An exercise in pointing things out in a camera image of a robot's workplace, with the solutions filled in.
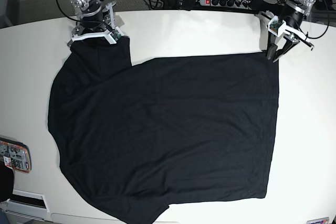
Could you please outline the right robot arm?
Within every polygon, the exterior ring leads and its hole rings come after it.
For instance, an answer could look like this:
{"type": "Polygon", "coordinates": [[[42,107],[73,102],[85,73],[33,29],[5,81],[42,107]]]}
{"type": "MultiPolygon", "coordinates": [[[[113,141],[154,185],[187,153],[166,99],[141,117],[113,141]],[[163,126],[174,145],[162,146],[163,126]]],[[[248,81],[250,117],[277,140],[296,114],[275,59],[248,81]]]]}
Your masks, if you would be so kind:
{"type": "Polygon", "coordinates": [[[86,39],[105,39],[109,44],[116,44],[124,33],[115,24],[113,8],[115,2],[105,0],[70,0],[76,16],[76,26],[71,32],[68,46],[75,41],[86,39]]]}

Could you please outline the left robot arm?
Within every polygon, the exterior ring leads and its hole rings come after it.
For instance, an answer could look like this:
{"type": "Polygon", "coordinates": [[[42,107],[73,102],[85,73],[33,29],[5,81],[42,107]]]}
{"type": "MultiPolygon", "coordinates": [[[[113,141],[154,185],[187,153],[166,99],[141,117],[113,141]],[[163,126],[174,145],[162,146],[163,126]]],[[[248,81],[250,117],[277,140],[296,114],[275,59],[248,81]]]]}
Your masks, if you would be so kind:
{"type": "Polygon", "coordinates": [[[286,0],[277,16],[270,11],[259,12],[257,17],[267,30],[266,58],[276,62],[300,42],[311,50],[314,45],[300,26],[309,16],[316,0],[286,0]]]}

